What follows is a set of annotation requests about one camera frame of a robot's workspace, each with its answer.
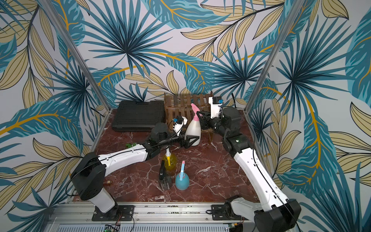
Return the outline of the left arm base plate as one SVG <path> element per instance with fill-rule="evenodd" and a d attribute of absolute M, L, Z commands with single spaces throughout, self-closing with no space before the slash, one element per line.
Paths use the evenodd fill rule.
<path fill-rule="evenodd" d="M 134 205 L 116 205 L 107 213 L 102 213 L 96 206 L 92 221 L 131 221 L 134 209 Z"/>

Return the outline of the black clear spray bottle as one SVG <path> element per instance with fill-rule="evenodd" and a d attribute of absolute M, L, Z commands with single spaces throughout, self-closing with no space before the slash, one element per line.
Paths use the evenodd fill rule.
<path fill-rule="evenodd" d="M 167 174 L 164 160 L 161 161 L 161 166 L 158 175 L 158 183 L 162 190 L 170 190 L 170 188 L 173 185 L 171 177 Z"/>

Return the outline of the white pink spray bottle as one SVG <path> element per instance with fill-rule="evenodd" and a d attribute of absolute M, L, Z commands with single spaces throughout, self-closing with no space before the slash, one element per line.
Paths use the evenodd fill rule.
<path fill-rule="evenodd" d="M 201 137 L 201 125 L 200 125 L 200 119 L 197 116 L 197 111 L 200 109 L 195 105 L 191 104 L 192 110 L 194 112 L 193 120 L 190 122 L 189 126 L 187 127 L 187 130 L 185 132 L 186 135 L 195 135 Z"/>

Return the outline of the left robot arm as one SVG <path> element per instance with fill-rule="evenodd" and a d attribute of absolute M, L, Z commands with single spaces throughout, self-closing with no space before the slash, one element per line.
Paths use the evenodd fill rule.
<path fill-rule="evenodd" d="M 98 212 L 107 217 L 118 215 L 117 202 L 103 186 L 105 177 L 126 166 L 150 160 L 163 147 L 174 143 L 184 148 L 191 147 L 200 136 L 185 135 L 182 127 L 182 124 L 178 124 L 174 132 L 170 133 L 167 124 L 158 123 L 144 142 L 132 148 L 103 155 L 96 155 L 94 152 L 87 154 L 71 174 L 71 182 L 80 199 L 90 201 Z"/>

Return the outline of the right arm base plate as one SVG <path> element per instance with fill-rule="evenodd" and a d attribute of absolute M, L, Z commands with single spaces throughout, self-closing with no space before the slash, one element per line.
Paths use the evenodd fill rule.
<path fill-rule="evenodd" d="M 211 209 L 208 210 L 207 213 L 212 216 L 212 219 L 214 221 L 222 220 L 240 221 L 242 219 L 241 216 L 233 213 L 231 207 L 228 204 L 211 205 Z"/>

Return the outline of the yellow spray bottle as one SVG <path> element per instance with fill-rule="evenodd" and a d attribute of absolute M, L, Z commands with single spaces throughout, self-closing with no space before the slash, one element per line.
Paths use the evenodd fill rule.
<path fill-rule="evenodd" d="M 163 157 L 165 161 L 165 169 L 169 176 L 174 176 L 176 174 L 176 166 L 177 166 L 177 157 L 170 152 L 170 149 L 166 149 L 165 156 Z"/>

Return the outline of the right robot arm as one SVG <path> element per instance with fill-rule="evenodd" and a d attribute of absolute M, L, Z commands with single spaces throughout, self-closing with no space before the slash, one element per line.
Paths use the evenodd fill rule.
<path fill-rule="evenodd" d="M 222 136 L 224 149 L 242 168 L 260 201 L 255 204 L 243 197 L 234 196 L 221 209 L 215 210 L 215 213 L 225 215 L 231 220 L 244 218 L 252 221 L 260 232 L 298 229 L 301 206 L 279 189 L 259 160 L 250 139 L 240 132 L 240 112 L 226 107 L 218 114 L 198 111 L 197 116 L 201 128 L 212 129 L 215 134 Z"/>

